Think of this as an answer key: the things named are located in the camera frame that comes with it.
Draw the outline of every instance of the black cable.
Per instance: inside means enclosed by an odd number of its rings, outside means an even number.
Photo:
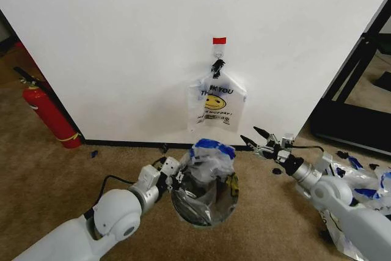
[[[156,160],[154,163],[152,163],[152,166],[155,167],[156,163],[160,162],[161,164],[165,163],[167,160],[167,157],[163,156],[161,158],[159,158],[158,160]]]
[[[296,148],[296,149],[311,149],[311,148],[318,148],[320,149],[322,152],[324,152],[324,149],[320,146],[293,146],[293,145],[290,145],[290,144],[287,144],[287,147],[288,148]]]
[[[109,178],[113,178],[113,179],[115,179],[115,180],[118,180],[118,181],[123,182],[123,183],[127,183],[127,184],[129,184],[129,185],[133,185],[133,184],[134,184],[134,182],[130,182],[130,181],[128,181],[128,180],[124,180],[123,178],[116,177],[115,175],[111,175],[111,174],[107,175],[107,176],[104,178],[104,180],[103,180],[102,187],[100,188],[99,196],[98,196],[97,200],[95,201],[94,206],[99,202],[100,198],[102,197],[103,191],[104,191],[104,187],[106,186],[106,182],[107,182],[107,180],[108,180]]]

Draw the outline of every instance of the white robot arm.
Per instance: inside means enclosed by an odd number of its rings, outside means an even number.
[[[350,187],[340,178],[323,175],[332,162],[330,154],[311,165],[291,154],[294,137],[286,134],[281,144],[273,134],[254,127],[267,143],[260,146],[247,137],[243,141],[256,156],[272,159],[297,181],[298,191],[318,210],[329,210],[338,218],[344,234],[370,261],[387,260],[391,256],[391,221],[378,211],[350,207],[353,195]]]
[[[167,190],[173,178],[180,182],[179,162],[168,157],[160,170],[141,169],[137,183],[105,193],[88,212],[71,219],[33,244],[15,261],[97,261],[118,242],[130,237],[141,216]]]

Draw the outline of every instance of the red fire extinguisher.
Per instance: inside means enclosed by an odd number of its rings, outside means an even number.
[[[22,69],[14,69],[29,83],[29,87],[23,91],[23,98],[53,132],[57,140],[65,148],[79,147],[81,145],[79,133],[73,129],[52,99],[50,99],[46,93],[47,89],[44,91],[41,87],[36,86],[36,83],[39,81],[29,76]]]

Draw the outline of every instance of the yellow smiley face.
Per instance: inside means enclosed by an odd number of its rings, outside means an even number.
[[[206,98],[205,108],[218,110],[224,108],[226,105],[226,102],[222,98],[215,95],[208,95]]]

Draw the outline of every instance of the plastic bag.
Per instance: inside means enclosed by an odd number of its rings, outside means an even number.
[[[188,128],[209,125],[237,131],[247,92],[224,71],[217,79],[211,73],[188,88]]]
[[[181,184],[171,193],[182,219],[194,226],[215,226],[232,214],[239,197],[234,157],[233,147],[208,139],[184,155]]]
[[[333,161],[326,169],[327,174],[340,177],[352,190],[353,197],[358,205],[381,212],[385,216],[391,215],[391,169],[377,167],[374,171],[367,171],[352,157],[348,157],[351,166]],[[346,238],[336,219],[328,210],[320,212],[330,236],[337,249],[357,261],[367,261],[361,252]]]

